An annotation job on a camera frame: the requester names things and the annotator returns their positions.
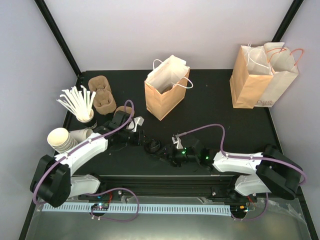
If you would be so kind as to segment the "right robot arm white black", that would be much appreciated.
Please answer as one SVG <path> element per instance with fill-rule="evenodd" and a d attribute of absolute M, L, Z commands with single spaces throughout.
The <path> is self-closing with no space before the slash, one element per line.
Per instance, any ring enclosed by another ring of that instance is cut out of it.
<path fill-rule="evenodd" d="M 160 157 L 174 167 L 195 162 L 209 172 L 235 173 L 235 181 L 227 189 L 228 198 L 234 202 L 244 196 L 261 193 L 272 193 L 279 198 L 293 200 L 303 171 L 270 144 L 262 152 L 231 153 L 206 148 L 193 136 L 183 139 L 172 137 L 172 144 L 164 147 Z"/>

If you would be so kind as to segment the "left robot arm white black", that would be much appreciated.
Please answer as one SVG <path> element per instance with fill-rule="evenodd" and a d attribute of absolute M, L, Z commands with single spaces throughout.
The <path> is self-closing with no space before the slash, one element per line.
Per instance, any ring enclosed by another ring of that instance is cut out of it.
<path fill-rule="evenodd" d="M 42 199 L 53 207 L 59 207 L 67 199 L 79 195 L 103 199 L 108 188 L 97 176 L 74 176 L 74 173 L 110 146 L 120 143 L 141 145 L 144 132 L 140 127 L 144 121 L 141 116 L 130 119 L 129 113 L 119 110 L 112 120 L 96 127 L 88 138 L 70 150 L 55 156 L 44 155 L 30 184 L 33 200 Z"/>

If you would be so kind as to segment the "black printed coffee cup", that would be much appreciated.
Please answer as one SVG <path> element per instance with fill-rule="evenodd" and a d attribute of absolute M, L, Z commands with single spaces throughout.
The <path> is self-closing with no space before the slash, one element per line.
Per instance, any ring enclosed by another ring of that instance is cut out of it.
<path fill-rule="evenodd" d="M 151 139 L 144 144 L 144 150 L 147 154 L 154 155 L 158 153 L 162 147 L 162 143 L 160 140 Z"/>

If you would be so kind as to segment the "kraft paper bag white handles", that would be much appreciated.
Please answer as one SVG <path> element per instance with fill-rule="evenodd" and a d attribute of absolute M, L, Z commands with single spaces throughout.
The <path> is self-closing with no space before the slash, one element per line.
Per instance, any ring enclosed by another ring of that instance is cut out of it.
<path fill-rule="evenodd" d="M 158 120 L 163 120 L 185 98 L 187 89 L 194 87 L 189 74 L 187 62 L 174 55 L 153 61 L 144 92 L 146 109 Z"/>

